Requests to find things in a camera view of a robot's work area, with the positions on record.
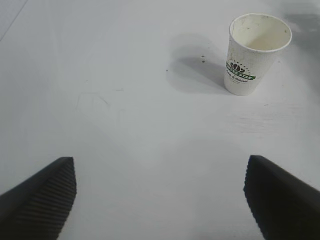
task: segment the scratch mark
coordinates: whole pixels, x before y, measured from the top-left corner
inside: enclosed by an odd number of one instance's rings
[[[93,96],[93,97],[97,97],[99,98],[101,101],[103,101],[108,107],[110,106],[110,104],[102,97],[99,95],[98,92],[81,92],[79,95],[78,95],[78,99],[76,101],[76,106],[75,106],[75,110],[78,109],[79,107],[79,102],[80,102],[80,98],[84,95],[89,95],[89,96]]]
[[[116,122],[115,122],[117,127],[119,127],[119,128],[123,127],[125,116],[126,116],[126,110],[125,109],[120,109],[117,112],[117,117],[116,117]]]
[[[97,97],[109,107],[109,103],[102,96],[98,95]]]

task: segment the white surface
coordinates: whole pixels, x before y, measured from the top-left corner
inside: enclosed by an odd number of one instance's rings
[[[271,15],[249,13],[233,20],[224,74],[226,89],[238,96],[251,94],[291,39],[289,26]]]
[[[242,190],[250,154],[320,189],[319,9],[29,0],[0,42],[0,192],[74,156],[60,240],[262,240]],[[248,12],[286,20],[293,40],[238,97],[223,87],[228,27]]]
[[[0,41],[16,19],[27,0],[0,1]]]

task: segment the white paper cup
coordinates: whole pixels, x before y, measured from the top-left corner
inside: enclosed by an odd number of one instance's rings
[[[281,19],[249,13],[232,21],[224,85],[235,95],[251,94],[292,38]]]

